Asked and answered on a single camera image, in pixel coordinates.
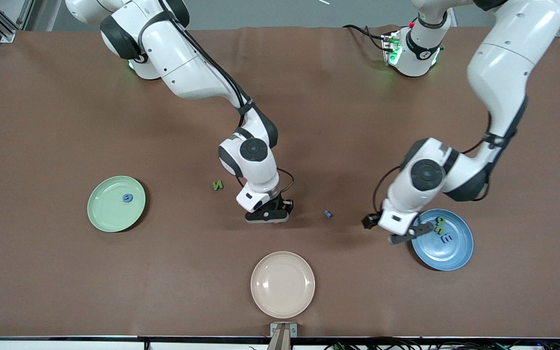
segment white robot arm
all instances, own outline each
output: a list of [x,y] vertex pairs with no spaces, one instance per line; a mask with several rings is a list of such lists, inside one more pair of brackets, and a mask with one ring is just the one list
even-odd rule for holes
[[[97,7],[99,0],[67,0],[67,6],[80,20],[96,22],[100,16],[91,11],[105,14],[117,5],[107,7],[100,1]],[[287,221],[293,203],[280,196],[280,176],[271,151],[278,142],[278,130],[185,30],[189,23],[185,4],[181,0],[130,0],[100,23],[107,47],[128,59],[140,77],[162,78],[182,98],[224,97],[237,109],[244,123],[218,148],[224,168],[247,180],[236,200],[247,210],[248,222]]]
[[[468,157],[434,138],[419,140],[412,146],[400,165],[401,172],[388,188],[383,210],[363,221],[366,228],[377,224],[392,232],[392,244],[433,230],[429,225],[415,226],[414,222],[419,211],[439,192],[459,202],[484,195],[490,174],[515,136],[525,111],[527,78],[560,26],[560,0],[475,2],[496,16],[494,28],[468,66],[469,83],[489,111],[489,130],[475,157]],[[489,7],[486,2],[495,6]],[[441,3],[443,7],[438,13],[445,13],[451,1]],[[403,58],[399,58],[397,69],[405,67]]]

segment plate rim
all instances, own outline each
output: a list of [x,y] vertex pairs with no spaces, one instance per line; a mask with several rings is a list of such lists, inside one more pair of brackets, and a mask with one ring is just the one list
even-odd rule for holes
[[468,259],[466,259],[466,261],[464,261],[464,263],[461,264],[461,266],[456,267],[456,268],[439,268],[439,267],[433,266],[433,264],[431,264],[431,263],[433,263],[434,260],[432,260],[432,259],[427,259],[426,257],[423,257],[423,256],[420,255],[419,249],[416,248],[416,245],[418,244],[418,242],[416,242],[416,239],[411,240],[411,242],[412,242],[412,248],[414,249],[414,252],[415,252],[416,255],[418,256],[418,258],[419,258],[422,262],[424,262],[425,264],[427,264],[427,266],[429,266],[430,268],[434,268],[434,269],[436,269],[436,270],[438,270],[438,271],[445,271],[445,272],[447,272],[447,271],[459,270],[460,268],[463,268],[469,261],[471,261],[471,257],[473,257],[473,254],[474,254],[474,237],[473,237],[473,235],[472,235],[472,234],[473,234],[473,230],[471,230],[471,228],[470,228],[470,226],[468,225],[468,223],[465,222],[465,220],[462,219],[462,217],[460,217],[459,215],[457,215],[457,213],[452,212],[451,210],[448,210],[448,209],[443,209],[443,208],[433,208],[433,209],[425,210],[424,212],[420,213],[420,215],[418,215],[418,221],[419,221],[420,223],[422,223],[422,220],[420,219],[420,217],[421,217],[422,215],[424,215],[424,214],[426,214],[426,213],[429,213],[429,212],[431,212],[431,211],[434,211],[434,210],[443,210],[443,211],[448,212],[448,213],[450,213],[450,214],[452,214],[452,215],[455,215],[455,217],[457,217],[457,218],[468,228],[468,235],[469,235],[469,238],[470,238],[470,241],[471,241],[471,244],[472,244],[472,245],[471,245],[471,248],[470,248],[470,254],[469,254],[469,256],[468,256]]
[[[129,180],[133,180],[133,182],[135,184],[137,184],[142,189],[142,193],[144,194],[144,197],[142,197],[142,200],[144,202],[142,204],[142,211],[140,211],[140,214],[138,215],[138,217],[136,217],[135,220],[129,226],[127,226],[125,228],[121,228],[119,230],[104,230],[104,229],[100,228],[99,226],[97,226],[97,224],[92,220],[92,217],[90,215],[90,207],[89,206],[92,202],[92,198],[95,196],[95,193],[100,186],[105,184],[105,182],[111,181],[113,179],[118,179],[118,178],[125,178],[125,179],[129,179]],[[87,200],[86,211],[87,211],[87,219],[90,221],[92,226],[94,226],[95,228],[97,228],[98,230],[103,231],[103,232],[115,233],[115,232],[120,232],[120,231],[126,230],[127,228],[133,226],[133,224],[135,224],[140,219],[140,217],[142,217],[142,213],[144,212],[145,208],[146,208],[146,190],[144,190],[144,186],[142,186],[142,184],[134,177],[131,177],[131,176],[128,176],[128,175],[116,175],[116,176],[109,177],[109,178],[101,181],[100,184],[96,185],[96,187],[92,190],[92,193],[89,195],[89,198]]]
[[[312,293],[309,293],[309,294],[311,294],[311,295],[310,295],[309,298],[308,298],[308,302],[305,303],[304,308],[302,308],[301,310],[299,310],[299,311],[298,311],[297,313],[295,313],[294,315],[291,315],[291,316],[284,316],[284,317],[280,317],[280,316],[277,316],[277,315],[272,315],[271,313],[265,311],[265,309],[259,304],[259,302],[257,301],[256,297],[254,296],[254,282],[255,282],[254,277],[255,277],[255,273],[259,270],[259,267],[261,266],[261,264],[262,264],[264,261],[266,261],[266,260],[269,259],[270,257],[273,257],[273,255],[282,255],[282,254],[287,254],[287,255],[290,255],[290,256],[292,256],[292,257],[296,257],[298,260],[302,261],[302,262],[305,264],[305,266],[308,267],[308,270],[309,270],[309,272],[310,272],[310,275],[313,277],[313,292],[312,292]],[[308,308],[308,306],[311,305],[311,303],[312,303],[312,301],[313,301],[313,298],[314,298],[314,296],[315,296],[315,289],[316,289],[316,287],[317,287],[317,284],[316,284],[316,281],[315,281],[315,273],[314,273],[313,268],[311,267],[311,265],[306,261],[306,259],[304,259],[304,258],[301,257],[300,255],[298,255],[298,254],[296,254],[296,253],[293,253],[293,252],[287,252],[286,250],[280,250],[280,251],[278,251],[278,252],[273,252],[273,253],[269,253],[269,254],[265,255],[262,259],[260,259],[260,261],[258,261],[258,263],[256,264],[256,266],[254,267],[254,270],[252,270],[252,275],[251,275],[251,277],[250,277],[250,279],[249,279],[249,291],[250,291],[250,293],[251,293],[251,295],[252,295],[252,299],[254,300],[254,303],[256,304],[256,306],[257,306],[257,307],[259,308],[259,310],[261,310],[265,315],[271,316],[271,317],[274,317],[274,318],[278,318],[278,319],[288,319],[288,318],[291,318],[291,317],[295,317],[295,316],[299,315],[300,313],[304,312],[304,311]]]

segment green plate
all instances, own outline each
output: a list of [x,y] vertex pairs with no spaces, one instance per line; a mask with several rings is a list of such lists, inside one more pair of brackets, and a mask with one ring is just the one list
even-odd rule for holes
[[132,177],[114,176],[96,186],[87,201],[87,217],[99,230],[119,232],[140,218],[146,193]]

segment beige plate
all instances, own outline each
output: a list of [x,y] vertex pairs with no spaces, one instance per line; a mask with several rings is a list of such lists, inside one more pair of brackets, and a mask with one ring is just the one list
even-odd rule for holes
[[302,313],[313,300],[313,269],[299,255],[275,252],[262,258],[250,281],[252,298],[271,317],[289,318]]

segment floor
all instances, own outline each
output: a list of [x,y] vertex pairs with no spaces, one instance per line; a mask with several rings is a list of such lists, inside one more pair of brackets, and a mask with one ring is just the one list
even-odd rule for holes
[[[416,16],[408,0],[188,0],[189,29],[236,29],[240,27],[341,27],[405,25]],[[80,23],[68,12],[64,0],[44,0],[35,17],[35,30],[97,31]],[[460,27],[492,26],[490,14],[476,6],[455,9]]]

